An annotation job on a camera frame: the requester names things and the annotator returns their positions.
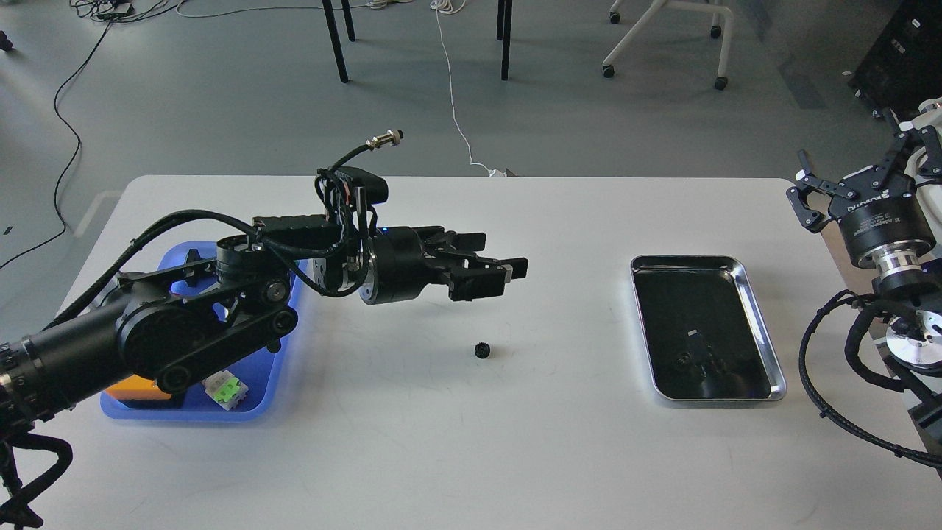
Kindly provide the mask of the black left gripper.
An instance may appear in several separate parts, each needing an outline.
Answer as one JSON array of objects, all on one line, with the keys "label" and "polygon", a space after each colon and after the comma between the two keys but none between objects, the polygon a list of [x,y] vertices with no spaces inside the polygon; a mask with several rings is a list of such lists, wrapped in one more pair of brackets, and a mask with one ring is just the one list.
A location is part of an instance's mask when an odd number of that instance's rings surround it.
[{"label": "black left gripper", "polygon": [[386,226],[370,239],[370,261],[359,293],[367,305],[413,300],[427,285],[447,285],[452,301],[499,297],[505,285],[527,276],[527,258],[499,261],[472,254],[448,254],[447,271],[434,266],[427,254],[480,252],[482,232],[458,233],[444,226]]}]

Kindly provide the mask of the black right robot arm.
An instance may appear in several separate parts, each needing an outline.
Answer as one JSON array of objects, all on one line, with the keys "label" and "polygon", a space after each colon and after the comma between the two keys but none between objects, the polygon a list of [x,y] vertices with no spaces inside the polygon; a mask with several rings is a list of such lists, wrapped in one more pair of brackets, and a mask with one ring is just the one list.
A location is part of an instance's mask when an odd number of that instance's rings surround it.
[{"label": "black right robot arm", "polygon": [[807,369],[807,348],[824,318],[839,306],[857,309],[843,347],[852,372],[868,384],[918,399],[913,420],[922,433],[940,440],[940,392],[926,379],[940,376],[940,268],[921,259],[938,250],[918,193],[940,184],[940,99],[919,104],[918,114],[895,124],[882,161],[837,182],[816,177],[807,154],[787,200],[798,223],[820,233],[834,222],[851,265],[874,269],[871,293],[839,291],[815,312],[798,346],[801,385],[822,418],[899,459],[939,469],[939,455],[906,448],[872,435],[835,409],[815,388]]}]

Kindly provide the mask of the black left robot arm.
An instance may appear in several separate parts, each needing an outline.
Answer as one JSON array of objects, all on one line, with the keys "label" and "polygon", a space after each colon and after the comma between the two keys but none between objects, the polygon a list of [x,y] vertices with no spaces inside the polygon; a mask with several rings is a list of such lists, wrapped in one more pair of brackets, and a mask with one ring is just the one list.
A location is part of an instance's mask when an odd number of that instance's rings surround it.
[{"label": "black left robot arm", "polygon": [[[323,297],[359,293],[377,305],[417,298],[428,285],[446,286],[453,301],[499,297],[524,278],[527,258],[481,255],[484,233],[377,225],[375,208],[388,199],[388,184],[349,162],[402,139],[390,130],[319,169],[321,214],[255,217],[250,224],[205,209],[163,216],[43,330],[4,343],[3,523],[41,527],[30,504],[73,462],[70,444],[36,434],[37,422],[132,375],[181,395],[250,353],[277,352],[299,322],[289,304],[293,280]],[[219,239],[211,258],[194,254],[157,272],[122,272],[158,236],[198,220],[238,234]]]}]

